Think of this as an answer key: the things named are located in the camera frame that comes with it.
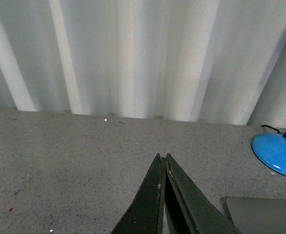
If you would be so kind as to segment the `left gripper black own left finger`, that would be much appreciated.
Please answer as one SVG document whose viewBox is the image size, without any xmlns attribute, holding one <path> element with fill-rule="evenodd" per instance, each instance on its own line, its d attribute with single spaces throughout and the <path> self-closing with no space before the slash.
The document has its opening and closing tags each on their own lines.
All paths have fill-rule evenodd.
<svg viewBox="0 0 286 234">
<path fill-rule="evenodd" d="M 113 234 L 163 232 L 165 158 L 156 154 L 131 205 L 114 227 Z"/>
</svg>

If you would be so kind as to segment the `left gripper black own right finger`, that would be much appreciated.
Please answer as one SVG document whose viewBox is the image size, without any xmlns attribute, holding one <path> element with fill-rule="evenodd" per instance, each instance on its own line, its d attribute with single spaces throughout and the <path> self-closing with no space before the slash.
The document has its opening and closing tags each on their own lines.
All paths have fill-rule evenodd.
<svg viewBox="0 0 286 234">
<path fill-rule="evenodd" d="M 166 155 L 165 208 L 171 234 L 239 234 L 171 156 Z"/>
</svg>

